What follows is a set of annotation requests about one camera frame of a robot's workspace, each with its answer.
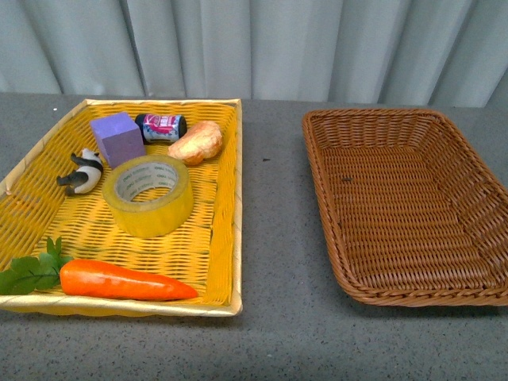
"white curtain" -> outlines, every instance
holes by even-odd
[[[2,0],[0,91],[508,109],[508,0]]]

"toy panda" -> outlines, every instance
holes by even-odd
[[[67,196],[90,192],[97,185],[104,171],[98,152],[84,148],[82,157],[72,153],[71,160],[78,164],[79,168],[65,177],[57,176],[56,183],[60,186],[68,185],[65,188]]]

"bread roll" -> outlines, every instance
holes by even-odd
[[[197,165],[217,155],[221,147],[221,127],[214,121],[200,121],[170,145],[167,154],[187,165]]]

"table surface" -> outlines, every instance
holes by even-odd
[[[0,94],[0,176],[84,98],[105,97]],[[351,106],[242,101],[242,314],[0,311],[2,378],[506,379],[507,308],[366,306],[337,284],[301,120],[310,110]],[[508,186],[508,112],[434,109]]]

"can label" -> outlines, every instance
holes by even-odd
[[[146,114],[143,120],[143,135],[147,141],[179,139],[180,115]]]

